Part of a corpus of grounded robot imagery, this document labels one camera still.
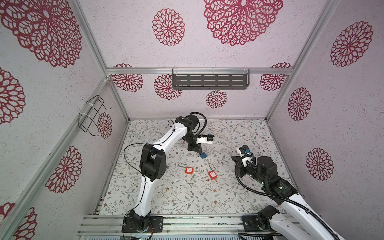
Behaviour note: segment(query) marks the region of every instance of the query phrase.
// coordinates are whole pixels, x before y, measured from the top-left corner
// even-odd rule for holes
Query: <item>black mounting plate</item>
[[[262,232],[257,222],[257,215],[243,215],[241,219],[243,220],[243,226],[246,232]]]
[[[158,216],[158,217],[151,217],[150,216],[149,217],[149,223],[152,223],[152,225],[154,226],[153,232],[162,232],[163,231],[163,219],[164,219],[164,217],[162,217],[162,216]],[[132,223],[129,216],[127,216],[124,219],[121,231],[123,233],[131,233],[131,232],[137,233],[137,232],[139,232],[135,229],[134,224]],[[151,231],[152,231],[152,228],[150,226],[148,226],[148,228],[144,232],[150,233]]]

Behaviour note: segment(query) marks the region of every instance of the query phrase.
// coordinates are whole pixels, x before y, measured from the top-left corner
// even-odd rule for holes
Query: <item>red flower print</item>
[[[324,181],[331,177],[333,161],[323,149],[312,149],[307,155],[306,162],[308,171],[314,178]]]
[[[108,138],[112,133],[112,120],[108,113],[102,113],[97,120],[97,129],[100,136]]]
[[[45,186],[50,192],[63,193],[68,191],[79,179],[83,167],[82,162],[79,150],[74,146],[70,146],[67,154],[63,156]]]
[[[289,63],[278,63],[272,66],[272,68],[290,68]],[[279,89],[283,84],[287,75],[285,74],[263,74],[260,78],[260,86],[268,91]]]
[[[156,38],[166,46],[174,46],[184,37],[183,19],[173,9],[164,8],[158,11],[152,24]]]
[[[81,33],[66,0],[0,0],[0,15],[38,60],[66,68],[80,58]]]
[[[7,202],[6,204],[0,206],[0,224],[4,221],[5,217],[14,205],[15,203]]]
[[[0,68],[0,125],[18,118],[24,106],[23,87],[9,72]]]
[[[115,68],[133,68],[132,66],[124,63],[119,63],[114,66]],[[116,86],[127,91],[136,92],[143,86],[143,78],[141,74],[113,74],[111,75],[113,82]]]
[[[169,74],[158,76],[153,83],[153,88],[157,95],[168,100],[178,98],[183,93],[183,90],[172,88],[172,76]]]
[[[30,240],[35,235],[35,229],[37,227],[37,214],[35,213],[35,208],[31,207],[29,209],[28,215],[24,217],[21,225],[17,228],[15,234],[13,235],[13,240]]]
[[[204,0],[207,28],[221,43],[244,45],[265,33],[283,0]]]
[[[296,89],[288,101],[289,116],[295,121],[303,120],[310,112],[311,103],[311,95],[307,89]]]
[[[372,41],[372,26],[360,21],[348,26],[337,36],[331,48],[331,61],[338,67],[348,66],[357,61]]]
[[[211,108],[219,108],[227,103],[228,96],[225,92],[220,90],[214,90],[210,92],[205,98],[205,102]]]

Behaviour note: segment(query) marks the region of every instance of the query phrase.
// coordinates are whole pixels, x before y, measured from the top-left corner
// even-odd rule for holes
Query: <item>floral tabletop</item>
[[[156,141],[169,130],[167,122],[131,121],[123,149],[131,143]],[[202,133],[215,135],[213,144],[202,144],[207,158],[188,152],[183,140],[168,152],[167,171],[152,199],[153,214],[251,214],[267,205],[277,207],[268,197],[253,194],[240,186],[231,159],[237,155],[236,148],[248,145],[256,157],[270,156],[278,166],[279,176],[291,182],[264,120],[208,120]],[[127,161],[136,168],[142,147],[132,145],[126,149]],[[193,174],[185,173],[187,166],[194,168]],[[218,175],[214,180],[208,175],[211,170]],[[133,208],[139,194],[140,177],[139,172],[125,162],[121,152],[100,214],[124,215]],[[242,181],[261,190],[261,184],[247,175]]]

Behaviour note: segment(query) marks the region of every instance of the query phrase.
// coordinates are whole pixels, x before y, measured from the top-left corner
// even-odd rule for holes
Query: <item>blue object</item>
[[[204,153],[202,153],[202,154],[200,154],[200,156],[201,156],[201,158],[206,158],[207,157],[207,155],[206,155],[206,153],[204,152]]]

